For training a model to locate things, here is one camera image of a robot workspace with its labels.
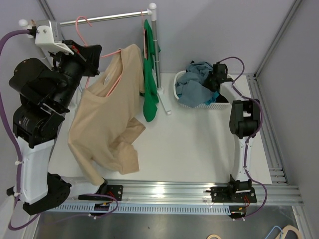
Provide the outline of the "teal t shirt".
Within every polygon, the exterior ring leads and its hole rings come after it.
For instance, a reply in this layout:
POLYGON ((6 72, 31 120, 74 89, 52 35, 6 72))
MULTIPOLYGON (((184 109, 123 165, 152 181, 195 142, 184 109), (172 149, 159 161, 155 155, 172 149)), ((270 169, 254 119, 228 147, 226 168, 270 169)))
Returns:
POLYGON ((217 101, 217 98, 220 96, 218 92, 213 92, 211 98, 205 102, 206 105, 210 105, 212 103, 215 103, 217 101))

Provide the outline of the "grey blue t shirt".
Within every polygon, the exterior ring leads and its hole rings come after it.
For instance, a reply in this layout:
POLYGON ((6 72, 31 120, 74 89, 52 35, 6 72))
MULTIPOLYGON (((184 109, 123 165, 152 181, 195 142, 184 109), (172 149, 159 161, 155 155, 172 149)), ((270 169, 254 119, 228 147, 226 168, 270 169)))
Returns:
POLYGON ((176 82, 176 93, 181 104, 194 108, 208 101, 213 92, 204 87, 205 79, 212 70, 208 62, 191 62, 186 67, 186 73, 176 82))

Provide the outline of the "beige t shirt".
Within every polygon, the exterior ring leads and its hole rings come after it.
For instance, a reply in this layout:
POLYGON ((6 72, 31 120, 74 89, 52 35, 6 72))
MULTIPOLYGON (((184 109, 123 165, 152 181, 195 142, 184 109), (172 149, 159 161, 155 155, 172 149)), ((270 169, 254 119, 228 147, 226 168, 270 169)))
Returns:
POLYGON ((135 117, 144 90, 140 48, 116 53, 99 79, 84 90, 68 133, 68 146, 82 173, 95 186, 104 183, 94 163, 129 174, 139 171, 133 142, 145 130, 135 117))

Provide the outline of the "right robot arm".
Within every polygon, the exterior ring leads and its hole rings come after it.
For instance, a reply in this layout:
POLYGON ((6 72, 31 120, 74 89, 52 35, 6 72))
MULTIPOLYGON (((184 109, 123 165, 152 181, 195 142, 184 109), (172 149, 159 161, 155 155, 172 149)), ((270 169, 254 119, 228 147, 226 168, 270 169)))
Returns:
POLYGON ((228 76, 225 64, 216 63, 204 82, 211 91, 218 92, 231 104, 229 129, 234 136, 234 164, 229 182, 224 187, 211 188, 213 202, 257 202, 250 176, 252 144, 261 127, 259 102, 243 95, 228 76))

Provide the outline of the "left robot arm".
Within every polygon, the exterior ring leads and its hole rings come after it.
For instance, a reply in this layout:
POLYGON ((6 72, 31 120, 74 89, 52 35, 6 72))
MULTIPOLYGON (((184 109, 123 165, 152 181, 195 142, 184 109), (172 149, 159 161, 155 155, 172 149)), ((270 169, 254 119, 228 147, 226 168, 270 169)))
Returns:
POLYGON ((69 197, 101 200, 107 195, 106 180, 91 185, 48 171, 58 129, 81 79, 99 74, 101 45, 82 46, 73 40, 65 44, 70 53, 50 53, 52 68, 37 58, 25 59, 9 81, 20 95, 12 131, 22 152, 19 199, 29 215, 58 207, 69 197))

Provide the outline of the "green t shirt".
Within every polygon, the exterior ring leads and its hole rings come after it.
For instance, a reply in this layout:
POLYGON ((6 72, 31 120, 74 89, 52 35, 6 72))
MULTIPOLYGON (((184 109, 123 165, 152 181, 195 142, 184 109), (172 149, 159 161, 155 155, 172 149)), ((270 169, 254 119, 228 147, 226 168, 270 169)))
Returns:
POLYGON ((157 85, 153 76, 153 70, 155 68, 155 43, 153 37, 152 28, 146 20, 146 29, 147 29, 147 45, 148 45, 148 59, 143 57, 143 74, 144 74, 144 89, 145 92, 142 93, 144 97, 143 104, 143 115, 147 122, 151 122, 155 119, 159 97, 157 93, 157 85))

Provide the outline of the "spare blue hanger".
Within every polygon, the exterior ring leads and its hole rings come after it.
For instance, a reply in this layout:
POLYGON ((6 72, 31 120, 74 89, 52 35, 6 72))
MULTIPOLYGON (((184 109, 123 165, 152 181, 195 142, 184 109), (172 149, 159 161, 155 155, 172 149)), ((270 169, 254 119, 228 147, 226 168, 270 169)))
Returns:
POLYGON ((266 235, 265 239, 282 239, 283 237, 283 229, 279 226, 273 226, 272 229, 268 232, 268 234, 266 235))

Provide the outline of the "white plastic laundry basket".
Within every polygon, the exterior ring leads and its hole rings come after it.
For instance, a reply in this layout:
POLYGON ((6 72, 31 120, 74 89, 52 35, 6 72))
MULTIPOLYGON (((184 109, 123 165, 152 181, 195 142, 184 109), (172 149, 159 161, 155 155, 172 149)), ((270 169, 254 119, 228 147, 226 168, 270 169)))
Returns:
MULTIPOLYGON (((174 97, 176 98, 177 100, 177 103, 181 106, 181 107, 184 107, 184 108, 190 108, 188 107, 187 105, 184 105, 184 104, 181 104, 178 99, 179 99, 179 96, 177 95, 176 93, 176 82, 177 80, 186 73, 185 70, 183 71, 179 71, 178 73, 175 74, 174 76, 174 81, 173 81, 173 94, 174 94, 174 97)), ((198 106, 195 107, 195 109, 206 109, 206 110, 222 110, 222 109, 225 109, 227 107, 229 107, 230 104, 229 103, 210 103, 209 105, 206 105, 206 104, 199 104, 198 106)))

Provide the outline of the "white metal clothes rack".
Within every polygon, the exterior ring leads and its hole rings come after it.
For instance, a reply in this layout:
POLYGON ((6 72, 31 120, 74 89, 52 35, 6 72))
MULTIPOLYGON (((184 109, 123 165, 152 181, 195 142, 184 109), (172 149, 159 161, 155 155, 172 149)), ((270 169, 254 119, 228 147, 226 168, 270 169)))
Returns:
MULTIPOLYGON (((171 114, 171 104, 168 100, 168 97, 164 93, 164 89, 161 86, 161 74, 160 74, 160 47, 159 47, 159 37, 158 37, 158 31, 157 31, 157 5, 155 3, 150 3, 148 8, 146 10, 140 10, 137 12, 130 12, 130 13, 123 13, 123 14, 116 14, 116 15, 107 15, 107 16, 100 16, 100 17, 93 17, 93 18, 85 18, 84 16, 79 17, 76 20, 70 20, 65 22, 58 22, 59 23, 60 30, 61 27, 65 26, 78 26, 79 24, 85 24, 85 23, 94 23, 94 22, 102 22, 102 21, 108 21, 108 20, 116 20, 116 19, 125 19, 125 18, 132 18, 132 17, 140 17, 141 11, 144 16, 149 16, 151 18, 151 27, 153 31, 153 37, 154 37, 154 43, 155 43, 155 72, 156 72, 156 83, 157 83, 157 93, 158 97, 161 101, 161 104, 163 106, 164 112, 167 115, 171 114)), ((25 26, 27 25, 27 20, 21 19, 19 21, 20 27, 25 29, 25 26)))

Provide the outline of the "tape roll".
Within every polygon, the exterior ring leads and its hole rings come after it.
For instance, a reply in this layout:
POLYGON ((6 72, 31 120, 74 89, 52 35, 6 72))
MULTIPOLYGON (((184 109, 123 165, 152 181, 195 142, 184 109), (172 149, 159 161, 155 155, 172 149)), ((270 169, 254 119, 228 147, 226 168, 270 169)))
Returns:
POLYGON ((207 236, 206 239, 221 239, 221 237, 219 235, 216 235, 216 234, 210 234, 207 236))

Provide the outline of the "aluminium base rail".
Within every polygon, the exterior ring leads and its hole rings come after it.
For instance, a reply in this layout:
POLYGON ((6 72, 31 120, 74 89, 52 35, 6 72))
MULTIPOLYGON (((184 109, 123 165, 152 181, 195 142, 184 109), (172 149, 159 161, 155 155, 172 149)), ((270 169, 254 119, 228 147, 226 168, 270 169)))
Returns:
MULTIPOLYGON (((108 184, 122 185, 122 202, 132 204, 199 205, 211 202, 207 193, 211 187, 225 186, 222 183, 156 182, 134 180, 108 180, 108 184)), ((267 185, 268 206, 299 206, 304 201, 298 186, 285 184, 267 185)))

